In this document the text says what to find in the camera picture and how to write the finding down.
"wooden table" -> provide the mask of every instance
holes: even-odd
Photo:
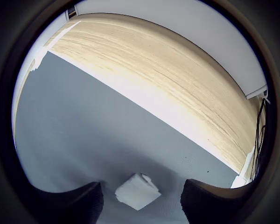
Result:
[[[259,100],[247,100],[224,68],[192,42],[145,20],[74,16],[46,45],[78,21],[51,52],[241,171],[254,146]]]

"white wall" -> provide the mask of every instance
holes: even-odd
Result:
[[[86,0],[76,13],[115,13],[164,26],[202,48],[229,72],[247,98],[267,89],[246,39],[220,13],[197,0]]]
[[[59,30],[65,23],[67,22],[66,13],[62,13],[58,16],[48,27],[40,34],[35,43],[32,45],[29,50],[24,62],[21,66],[21,69],[18,74],[18,78],[14,87],[14,96],[13,96],[13,104],[12,104],[12,127],[14,130],[14,120],[16,114],[16,100],[19,95],[19,91],[24,80],[25,74],[28,71],[29,66],[31,65],[33,59],[37,55],[37,53],[42,49],[44,44],[51,38],[51,36]]]

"gray mat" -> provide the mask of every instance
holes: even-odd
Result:
[[[26,80],[15,130],[18,156],[35,187],[64,192],[102,182],[99,224],[187,223],[180,205],[186,179],[229,188],[236,176],[154,115],[49,52]],[[140,211],[114,195],[134,173],[148,175],[162,193]]]

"wire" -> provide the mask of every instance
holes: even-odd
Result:
[[[261,113],[262,113],[264,104],[265,104],[265,99],[262,99],[259,113],[257,115],[257,123],[256,123],[255,149],[254,149],[254,153],[253,153],[252,170],[251,170],[251,178],[253,177],[253,179],[257,176],[257,173],[259,171],[259,154],[260,154],[262,142],[263,142],[263,129],[266,127],[265,125],[263,125],[260,130],[260,133],[259,133],[259,123],[260,123]],[[255,173],[253,172],[254,160],[255,160]]]

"black cable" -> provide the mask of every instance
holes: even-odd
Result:
[[[256,154],[256,161],[255,161],[255,176],[257,176],[258,170],[259,170],[259,154],[260,154],[260,150],[261,150],[261,146],[262,146],[262,141],[263,141],[263,128],[265,126],[262,126],[261,128],[261,142],[259,143],[259,123],[260,123],[260,118],[261,118],[261,113],[263,110],[265,104],[265,99],[262,99],[261,102],[261,106],[259,109],[259,113],[257,115],[257,124],[256,124],[256,136],[255,136],[255,149],[254,149],[254,153],[253,153],[253,161],[252,161],[252,170],[251,170],[251,177],[253,176],[253,168],[254,168],[254,160],[255,160],[255,154]]]

